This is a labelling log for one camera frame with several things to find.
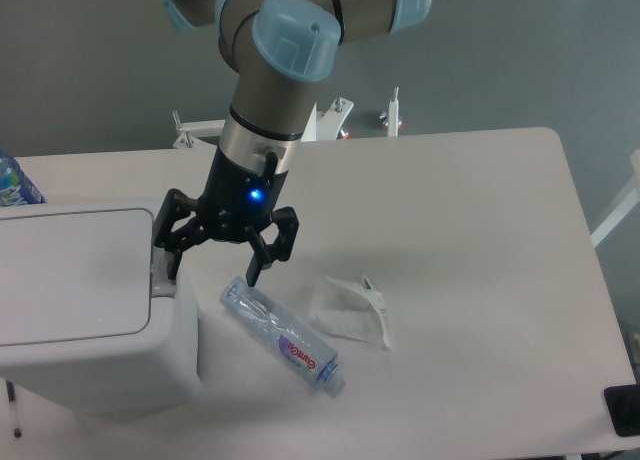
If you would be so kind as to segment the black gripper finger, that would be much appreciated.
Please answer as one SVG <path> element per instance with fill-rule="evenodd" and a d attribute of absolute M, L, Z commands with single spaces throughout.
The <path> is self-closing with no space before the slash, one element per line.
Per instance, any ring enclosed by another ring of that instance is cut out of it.
<path fill-rule="evenodd" d="M 199 203 L 172 188 L 166 193 L 153 224 L 153 244 L 168 255 L 166 272 L 175 281 L 183 253 L 210 238 L 211 229 L 198 215 Z"/>
<path fill-rule="evenodd" d="M 261 233 L 275 225 L 277 235 L 271 244 L 265 242 Z M 272 211 L 257 223 L 244 227 L 244 237 L 253 250 L 253 256 L 245 274 L 249 286 L 255 286 L 260 273 L 276 262 L 287 262 L 292 254 L 299 219 L 293 207 L 287 206 Z"/>

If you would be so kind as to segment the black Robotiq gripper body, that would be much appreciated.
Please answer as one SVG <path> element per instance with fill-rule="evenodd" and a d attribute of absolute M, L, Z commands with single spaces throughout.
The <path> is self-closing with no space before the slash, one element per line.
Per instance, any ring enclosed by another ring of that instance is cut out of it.
<path fill-rule="evenodd" d="M 261 232 L 271 215 L 287 174 L 279 173 L 280 161 L 270 151 L 257 171 L 246 169 L 218 149 L 198 198 L 197 219 L 207 236 L 216 241 L 244 243 L 245 229 Z"/>

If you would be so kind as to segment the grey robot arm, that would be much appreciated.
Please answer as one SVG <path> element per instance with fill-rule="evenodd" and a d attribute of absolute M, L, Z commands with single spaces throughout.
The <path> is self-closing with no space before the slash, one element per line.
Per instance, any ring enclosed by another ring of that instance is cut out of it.
<path fill-rule="evenodd" d="M 170 280 L 194 246 L 247 243 L 246 280 L 254 285 L 291 256 L 299 221 L 277 201 L 338 48 L 423 22 L 432 0 L 161 1 L 179 29 L 216 27 L 238 81 L 202 194 L 169 190 L 153 243 Z"/>

